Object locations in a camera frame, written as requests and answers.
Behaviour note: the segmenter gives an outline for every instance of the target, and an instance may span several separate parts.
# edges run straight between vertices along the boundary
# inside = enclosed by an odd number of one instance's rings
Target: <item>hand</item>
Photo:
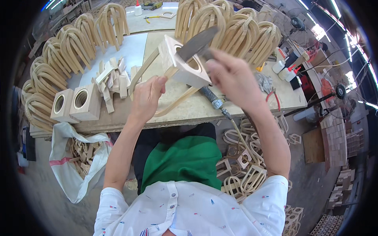
[[[215,60],[207,61],[206,65],[213,85],[245,111],[252,112],[256,105],[265,102],[255,76],[243,59],[219,50],[211,52]]]
[[[131,117],[143,125],[149,121],[158,108],[159,98],[165,93],[166,76],[152,76],[149,80],[139,83],[133,93]]]

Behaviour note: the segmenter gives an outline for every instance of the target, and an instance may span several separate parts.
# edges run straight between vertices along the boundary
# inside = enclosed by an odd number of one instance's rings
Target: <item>floor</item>
[[[285,135],[302,134],[311,126],[302,120],[296,123],[292,116],[287,117],[289,132]],[[223,120],[216,126],[217,143],[224,153],[227,145],[222,134],[231,129],[232,124]],[[339,168],[331,168],[328,174],[324,171],[324,163],[305,164],[303,145],[290,145],[291,169],[290,180],[293,189],[288,193],[287,204],[294,207],[304,207],[304,216],[298,236],[309,233],[324,212],[326,199],[329,197],[339,174]],[[19,175],[35,214],[52,235],[89,236],[93,234],[93,225],[99,204],[101,187],[92,189],[78,204],[71,203],[59,186],[48,159],[51,152],[51,142],[36,139],[36,162],[30,162],[26,175]],[[130,205],[136,198],[136,191],[127,187],[123,190],[126,202]]]

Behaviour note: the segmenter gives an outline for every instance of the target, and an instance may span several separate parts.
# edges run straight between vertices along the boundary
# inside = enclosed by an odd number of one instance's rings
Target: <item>pliers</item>
[[[150,16],[150,17],[145,17],[144,19],[146,19],[147,23],[149,24],[150,22],[147,20],[148,18],[160,18],[160,16]]]
[[[268,96],[266,97],[266,100],[265,102],[268,102],[268,99],[269,99],[269,96],[272,95],[272,93],[274,93],[274,96],[276,97],[276,100],[277,100],[277,104],[278,104],[278,111],[281,111],[281,105],[280,105],[280,101],[278,100],[278,97],[277,97],[277,94],[276,94],[276,89],[272,87],[272,91],[268,94]]]

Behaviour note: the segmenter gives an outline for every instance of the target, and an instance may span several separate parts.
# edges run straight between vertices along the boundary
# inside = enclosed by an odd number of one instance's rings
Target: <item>printed shirt pattern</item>
[[[197,182],[156,182],[128,206],[115,188],[101,191],[94,236],[281,235],[288,181],[271,176],[243,203]]]

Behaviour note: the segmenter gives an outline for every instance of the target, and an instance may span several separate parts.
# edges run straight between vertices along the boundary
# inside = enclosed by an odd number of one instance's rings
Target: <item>black pants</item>
[[[186,136],[206,136],[216,140],[215,127],[212,123],[202,123],[195,128],[181,133],[178,126],[167,129],[148,129],[142,130],[136,142],[132,164],[134,166],[135,177],[138,181],[138,195],[142,187],[144,165],[151,151],[160,142],[173,144]]]

